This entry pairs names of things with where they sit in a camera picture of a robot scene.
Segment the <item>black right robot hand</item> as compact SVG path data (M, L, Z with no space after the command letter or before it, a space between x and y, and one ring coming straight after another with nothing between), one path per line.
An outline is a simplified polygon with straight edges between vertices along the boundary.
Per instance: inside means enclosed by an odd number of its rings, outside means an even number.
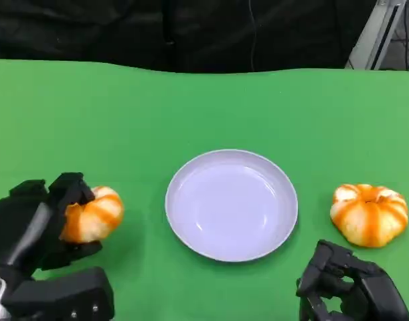
M299 320L409 320L387 272L352 250L325 241L297 280Z

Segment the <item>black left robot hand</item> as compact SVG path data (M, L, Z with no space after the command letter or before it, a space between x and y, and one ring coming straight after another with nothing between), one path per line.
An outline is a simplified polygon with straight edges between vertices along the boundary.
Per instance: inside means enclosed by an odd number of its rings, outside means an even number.
M24 277L54 270L94 255L100 241L64 241L62 231L70 205L94 200L82 173L62 173L50 186L26 180L0 199L0 269Z

